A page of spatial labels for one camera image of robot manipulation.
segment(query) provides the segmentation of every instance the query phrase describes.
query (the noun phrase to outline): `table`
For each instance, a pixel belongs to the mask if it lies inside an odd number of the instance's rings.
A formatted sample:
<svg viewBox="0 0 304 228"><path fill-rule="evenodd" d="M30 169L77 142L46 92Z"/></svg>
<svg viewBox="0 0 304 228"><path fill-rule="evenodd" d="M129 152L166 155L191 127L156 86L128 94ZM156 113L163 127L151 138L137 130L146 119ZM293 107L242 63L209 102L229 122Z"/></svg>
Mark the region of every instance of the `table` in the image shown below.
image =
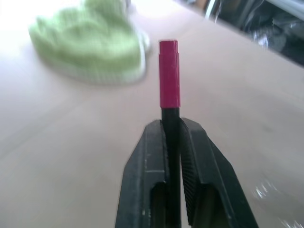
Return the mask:
<svg viewBox="0 0 304 228"><path fill-rule="evenodd" d="M2 12L30 18L28 1L11 2ZM131 19L152 51L145 79L128 86L56 73L38 59L25 22L4 15L1 227L113 227L124 164L160 118L158 40L168 38L179 41L181 115L230 160L260 227L303 226L304 69L175 2L135 5ZM182 214L186 227L184 206Z"/></svg>

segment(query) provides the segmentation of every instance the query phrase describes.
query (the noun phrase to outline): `magenta cap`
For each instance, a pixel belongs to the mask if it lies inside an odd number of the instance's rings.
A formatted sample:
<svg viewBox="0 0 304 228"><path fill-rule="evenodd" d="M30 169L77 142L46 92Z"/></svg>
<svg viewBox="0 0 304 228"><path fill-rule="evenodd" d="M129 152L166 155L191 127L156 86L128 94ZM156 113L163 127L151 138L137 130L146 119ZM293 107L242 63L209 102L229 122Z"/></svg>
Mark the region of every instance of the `magenta cap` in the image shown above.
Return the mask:
<svg viewBox="0 0 304 228"><path fill-rule="evenodd" d="M179 108L180 61L177 40L160 41L159 71L161 108Z"/></svg>

